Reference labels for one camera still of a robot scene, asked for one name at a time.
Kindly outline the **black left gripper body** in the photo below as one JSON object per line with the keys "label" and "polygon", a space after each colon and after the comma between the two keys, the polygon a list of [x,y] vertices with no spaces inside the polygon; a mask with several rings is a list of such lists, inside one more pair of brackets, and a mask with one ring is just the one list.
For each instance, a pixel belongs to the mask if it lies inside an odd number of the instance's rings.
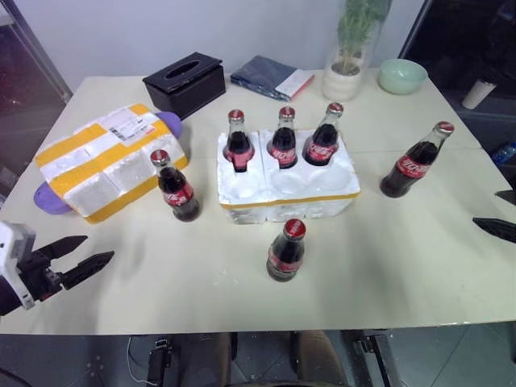
{"label": "black left gripper body", "polygon": [[41,248],[18,262],[20,278],[36,301],[43,302],[65,289],[63,275],[50,269],[52,260],[65,255],[61,248]]}

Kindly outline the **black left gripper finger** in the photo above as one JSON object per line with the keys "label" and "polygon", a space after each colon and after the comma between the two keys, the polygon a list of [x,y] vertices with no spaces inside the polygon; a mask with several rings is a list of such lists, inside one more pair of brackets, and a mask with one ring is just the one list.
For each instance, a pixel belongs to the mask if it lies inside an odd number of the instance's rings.
{"label": "black left gripper finger", "polygon": [[49,263],[52,260],[66,256],[87,239],[87,235],[71,235],[58,239],[37,250],[37,261]]}
{"label": "black left gripper finger", "polygon": [[71,289],[94,274],[100,272],[112,259],[114,251],[103,252],[88,257],[75,268],[61,274],[61,284],[65,289]]}

